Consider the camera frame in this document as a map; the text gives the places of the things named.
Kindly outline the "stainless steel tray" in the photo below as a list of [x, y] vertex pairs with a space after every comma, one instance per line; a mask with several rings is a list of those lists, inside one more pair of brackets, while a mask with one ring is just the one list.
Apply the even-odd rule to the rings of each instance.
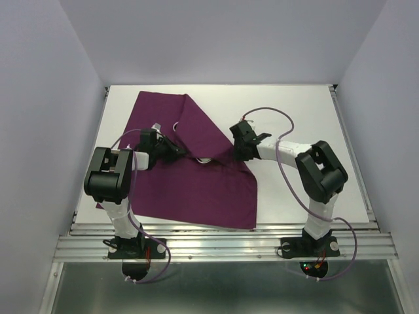
[[[178, 122], [175, 122], [173, 124], [172, 126], [173, 131], [176, 131], [177, 125], [178, 125]], [[212, 159], [211, 158], [197, 158], [196, 161], [200, 164], [208, 164], [212, 161]]]

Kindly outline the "purple cloth mat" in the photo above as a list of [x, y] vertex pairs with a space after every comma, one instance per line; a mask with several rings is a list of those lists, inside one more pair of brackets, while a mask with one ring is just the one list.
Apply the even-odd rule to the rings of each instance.
[[[172, 126], [178, 122], [176, 131]], [[187, 155], [173, 163], [158, 161], [139, 171], [131, 199], [137, 215], [222, 228], [252, 229], [257, 218], [257, 181], [249, 168], [234, 159], [234, 148], [205, 112], [184, 95], [140, 92], [125, 127], [161, 133]], [[134, 148], [139, 132], [124, 136], [119, 147]], [[197, 158], [211, 158], [200, 164]]]

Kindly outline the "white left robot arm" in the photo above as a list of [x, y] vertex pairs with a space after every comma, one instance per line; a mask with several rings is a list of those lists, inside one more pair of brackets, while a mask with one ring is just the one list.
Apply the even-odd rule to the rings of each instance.
[[103, 240], [109, 259], [164, 259], [166, 240], [152, 239], [144, 232], [134, 217], [130, 200], [134, 198], [139, 171], [151, 170], [158, 161], [172, 163], [186, 156], [187, 151], [163, 135], [158, 124], [122, 135], [134, 132], [139, 132], [139, 143], [134, 148], [94, 149], [84, 179], [84, 193], [105, 210], [114, 227], [113, 238]]

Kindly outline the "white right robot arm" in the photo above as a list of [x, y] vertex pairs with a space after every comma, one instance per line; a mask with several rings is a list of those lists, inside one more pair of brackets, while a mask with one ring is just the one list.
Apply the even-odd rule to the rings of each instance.
[[325, 141], [301, 144], [275, 139], [269, 133], [257, 135], [247, 120], [230, 127], [234, 139], [234, 157], [239, 161], [276, 161], [298, 171], [309, 198], [304, 206], [308, 216], [299, 237], [283, 237], [277, 254], [285, 259], [339, 256], [331, 223], [338, 195], [348, 181], [348, 174], [336, 154]]

